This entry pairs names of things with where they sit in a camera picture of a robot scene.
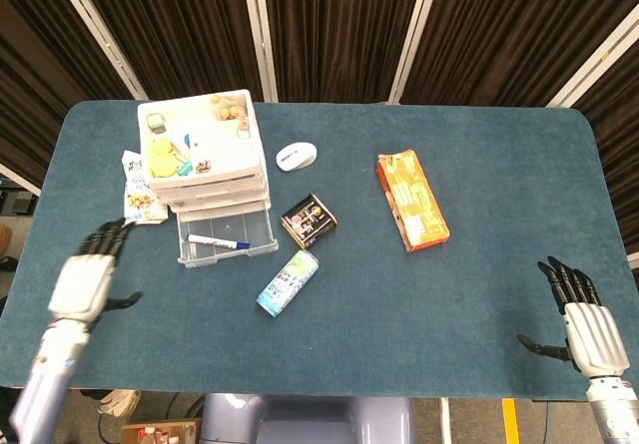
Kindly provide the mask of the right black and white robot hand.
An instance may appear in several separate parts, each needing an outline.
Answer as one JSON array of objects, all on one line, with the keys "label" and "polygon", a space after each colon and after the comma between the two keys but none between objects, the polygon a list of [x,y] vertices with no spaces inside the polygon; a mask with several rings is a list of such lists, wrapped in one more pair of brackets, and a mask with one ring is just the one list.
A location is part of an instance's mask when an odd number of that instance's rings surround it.
[{"label": "right black and white robot hand", "polygon": [[536,355],[571,363],[589,379],[622,376],[630,361],[616,321],[602,304],[591,278],[553,256],[537,266],[561,316],[565,344],[544,345],[525,334],[519,334],[518,341]]}]

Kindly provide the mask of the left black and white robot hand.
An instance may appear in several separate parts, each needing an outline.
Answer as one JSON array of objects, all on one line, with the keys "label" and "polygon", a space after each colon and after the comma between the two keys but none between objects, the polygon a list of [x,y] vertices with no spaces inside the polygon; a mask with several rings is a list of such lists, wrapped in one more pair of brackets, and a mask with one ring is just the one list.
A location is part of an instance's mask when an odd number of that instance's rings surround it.
[{"label": "left black and white robot hand", "polygon": [[54,321],[70,320],[91,327],[103,313],[127,309],[143,297],[140,290],[127,297],[110,296],[114,272],[135,226],[121,218],[103,223],[84,237],[57,278],[48,304]]}]

